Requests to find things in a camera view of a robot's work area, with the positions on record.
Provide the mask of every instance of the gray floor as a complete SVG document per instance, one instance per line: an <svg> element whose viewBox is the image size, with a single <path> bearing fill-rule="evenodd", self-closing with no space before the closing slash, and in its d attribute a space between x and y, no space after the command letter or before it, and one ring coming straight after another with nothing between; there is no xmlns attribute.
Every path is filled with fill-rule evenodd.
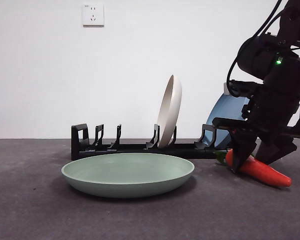
<svg viewBox="0 0 300 240"><path fill-rule="evenodd" d="M272 166L290 176L273 188L193 160L182 187L144 199L94 197L61 174L70 140L0 140L0 240L300 240L298 151Z"/></svg>

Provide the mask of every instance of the plate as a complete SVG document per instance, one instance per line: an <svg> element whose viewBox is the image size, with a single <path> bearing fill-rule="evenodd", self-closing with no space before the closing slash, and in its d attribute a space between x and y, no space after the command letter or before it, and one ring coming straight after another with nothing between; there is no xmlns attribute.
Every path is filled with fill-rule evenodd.
<svg viewBox="0 0 300 240"><path fill-rule="evenodd" d="M70 162L61 172L75 189L106 198L141 198L180 187L195 169L192 162L155 153L117 153Z"/></svg>
<svg viewBox="0 0 300 240"><path fill-rule="evenodd" d="M244 120L242 115L242 107L248 104L249 99L246 97L234 97L227 94L222 94L219 100L214 105L206 124L212 125L212 120L214 118L226 118L235 120ZM205 136L202 140L204 144L209 145L212 141L213 133L211 131L205 131ZM227 145L231 142L231 137L227 130L218 129L216 131L216 149L226 149Z"/></svg>
<svg viewBox="0 0 300 240"><path fill-rule="evenodd" d="M157 124L160 126L158 148L168 146L176 128L182 98L182 86L178 78L172 75L166 86Z"/></svg>

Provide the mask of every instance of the wall socket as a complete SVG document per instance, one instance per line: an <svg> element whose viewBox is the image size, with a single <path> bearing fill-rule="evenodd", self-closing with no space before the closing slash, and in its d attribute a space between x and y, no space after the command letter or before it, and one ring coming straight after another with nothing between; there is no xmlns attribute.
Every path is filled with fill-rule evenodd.
<svg viewBox="0 0 300 240"><path fill-rule="evenodd" d="M84 27L104 27L105 5L103 3L83 5L82 24Z"/></svg>

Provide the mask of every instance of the dish rack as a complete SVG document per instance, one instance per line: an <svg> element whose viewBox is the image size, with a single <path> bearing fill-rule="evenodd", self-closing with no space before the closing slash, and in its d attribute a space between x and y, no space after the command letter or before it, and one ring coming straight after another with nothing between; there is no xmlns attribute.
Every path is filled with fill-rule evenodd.
<svg viewBox="0 0 300 240"><path fill-rule="evenodd" d="M104 124L95 127L95 139L94 142L90 144L87 124L73 125L71 127L71 160L74 161L92 156L119 153L164 154L185 159L216 158L215 142L217 139L217 129L214 128L213 125L203 124L201 137L193 143L176 143L177 127L175 127L172 140L165 148L158 148L158 142L160 140L160 126L158 124L154 125L152 139L149 142L144 143L121 143L120 137L122 126L120 124L116 128L115 141L111 144L104 144L104 129ZM82 139L79 139L79 131L82 131ZM212 132L212 139L209 144L203 143L206 131Z"/></svg>

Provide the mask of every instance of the green plate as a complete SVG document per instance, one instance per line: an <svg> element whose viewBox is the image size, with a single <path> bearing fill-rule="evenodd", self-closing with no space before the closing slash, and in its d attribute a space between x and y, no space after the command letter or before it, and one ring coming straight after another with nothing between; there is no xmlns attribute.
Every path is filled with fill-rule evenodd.
<svg viewBox="0 0 300 240"><path fill-rule="evenodd" d="M61 169L75 189L107 198L141 198L166 193L185 183L192 162L154 153L118 153L70 162Z"/></svg>

